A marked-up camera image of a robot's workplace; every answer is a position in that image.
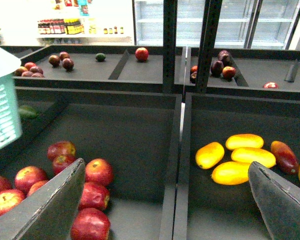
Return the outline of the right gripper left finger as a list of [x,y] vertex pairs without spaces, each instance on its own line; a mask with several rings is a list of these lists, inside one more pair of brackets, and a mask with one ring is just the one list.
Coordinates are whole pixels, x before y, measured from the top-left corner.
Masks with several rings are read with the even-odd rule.
[[77,159],[12,210],[0,216],[0,240],[67,240],[85,183]]

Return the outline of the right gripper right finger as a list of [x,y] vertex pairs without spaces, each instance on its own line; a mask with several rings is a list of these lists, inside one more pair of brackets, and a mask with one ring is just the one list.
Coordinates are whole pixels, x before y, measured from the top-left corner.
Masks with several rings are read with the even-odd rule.
[[272,240],[300,240],[300,188],[254,161],[248,181]]

